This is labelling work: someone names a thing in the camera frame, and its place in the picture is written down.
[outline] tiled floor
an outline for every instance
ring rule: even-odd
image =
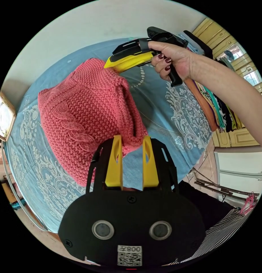
[[[188,182],[197,190],[200,190],[208,195],[217,198],[217,193],[212,192],[208,189],[202,188],[199,185],[194,184],[196,178],[200,178],[203,180],[207,180],[205,177],[210,179],[213,183],[217,184],[217,170],[216,170],[216,163],[214,157],[214,144],[213,140],[211,139],[210,143],[208,144],[205,152],[202,154],[201,158],[198,160],[197,164],[195,164],[194,168],[198,172],[191,171],[183,180]]]

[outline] black handle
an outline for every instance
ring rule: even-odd
[[[181,85],[182,84],[182,79],[177,74],[176,69],[174,68],[173,65],[170,65],[170,68],[171,68],[171,71],[169,73],[169,78],[172,81],[171,87],[175,87],[175,86]]]

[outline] blue bedspread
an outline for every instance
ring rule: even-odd
[[[28,89],[18,109],[6,157],[20,191],[36,216],[54,233],[67,207],[85,193],[58,164],[41,128],[37,95],[65,79],[79,64],[96,57],[107,60],[128,39],[82,48],[47,69]],[[180,182],[206,148],[211,130],[206,117],[185,84],[171,88],[151,65],[122,73],[150,137],[165,143],[177,167]],[[142,188],[142,148],[123,160],[124,186]]]

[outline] hand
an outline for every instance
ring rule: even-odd
[[[193,53],[183,47],[161,42],[148,42],[148,47],[153,50],[161,51],[161,54],[154,56],[152,65],[157,73],[164,80],[170,81],[170,64],[176,69],[176,72],[182,80],[191,77],[191,66]]]

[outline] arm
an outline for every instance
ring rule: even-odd
[[[262,146],[262,95],[250,83],[222,64],[196,54],[193,54],[190,78],[227,104]]]

